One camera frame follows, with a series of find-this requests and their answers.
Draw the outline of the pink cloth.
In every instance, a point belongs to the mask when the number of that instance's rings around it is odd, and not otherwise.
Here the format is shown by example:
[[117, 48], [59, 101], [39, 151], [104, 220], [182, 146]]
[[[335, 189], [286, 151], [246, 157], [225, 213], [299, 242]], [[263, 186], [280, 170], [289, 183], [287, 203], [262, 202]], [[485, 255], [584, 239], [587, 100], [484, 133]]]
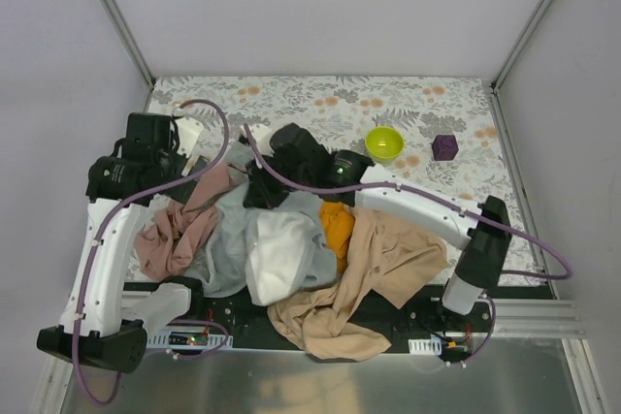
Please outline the pink cloth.
[[170, 201], [134, 241], [141, 273], [161, 281], [182, 275], [217, 225], [217, 199], [245, 181], [242, 162], [221, 162], [202, 175], [185, 203]]

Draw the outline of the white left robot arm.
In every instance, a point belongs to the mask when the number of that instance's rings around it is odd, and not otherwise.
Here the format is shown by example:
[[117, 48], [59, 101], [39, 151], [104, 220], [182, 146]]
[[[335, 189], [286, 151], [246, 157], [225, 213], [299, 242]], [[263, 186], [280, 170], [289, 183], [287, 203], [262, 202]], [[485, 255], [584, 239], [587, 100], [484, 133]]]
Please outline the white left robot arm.
[[133, 112], [111, 155], [88, 171], [87, 227], [77, 276], [59, 323], [40, 330], [37, 347], [67, 363], [133, 372], [147, 341], [177, 318], [205, 309], [202, 285], [158, 279], [151, 294], [123, 308], [136, 235], [157, 193], [188, 193], [183, 175], [203, 125], [190, 117]]

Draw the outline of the orange cloth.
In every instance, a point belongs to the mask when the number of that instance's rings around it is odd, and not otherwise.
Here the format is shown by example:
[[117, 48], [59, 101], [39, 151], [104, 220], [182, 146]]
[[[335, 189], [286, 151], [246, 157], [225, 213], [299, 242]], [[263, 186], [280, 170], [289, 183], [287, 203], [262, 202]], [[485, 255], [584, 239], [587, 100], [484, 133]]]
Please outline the orange cloth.
[[319, 218], [326, 245], [335, 253], [337, 259], [337, 273], [343, 274], [347, 268], [347, 254], [355, 217], [343, 203], [324, 202], [319, 210]]

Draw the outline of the grey sweatshirt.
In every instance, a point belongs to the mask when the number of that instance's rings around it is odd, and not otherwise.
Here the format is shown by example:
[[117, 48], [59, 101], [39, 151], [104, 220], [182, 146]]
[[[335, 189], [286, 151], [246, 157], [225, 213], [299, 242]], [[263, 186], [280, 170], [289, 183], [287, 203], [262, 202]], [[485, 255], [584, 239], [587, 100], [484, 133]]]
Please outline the grey sweatshirt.
[[239, 169], [252, 160], [242, 143], [232, 143], [225, 153], [229, 174], [241, 185], [212, 203], [216, 226], [184, 275], [200, 280], [208, 298], [229, 297], [246, 287], [260, 306], [332, 285], [337, 259], [320, 222], [322, 201], [294, 191], [273, 209], [244, 207], [248, 181]]

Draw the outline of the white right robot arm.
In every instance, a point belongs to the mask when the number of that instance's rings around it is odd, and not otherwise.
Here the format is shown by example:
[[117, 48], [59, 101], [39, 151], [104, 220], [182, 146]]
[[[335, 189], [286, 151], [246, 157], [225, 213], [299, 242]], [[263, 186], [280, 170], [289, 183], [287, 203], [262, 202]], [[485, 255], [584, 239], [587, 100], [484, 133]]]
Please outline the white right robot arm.
[[461, 255], [441, 297], [443, 310], [467, 315], [500, 279], [513, 238], [505, 203], [488, 197], [481, 204], [410, 186], [371, 158], [340, 150], [328, 152], [312, 134], [287, 124], [276, 130], [244, 125], [259, 169], [263, 196], [304, 191], [325, 201], [342, 202], [393, 214], [436, 234]]

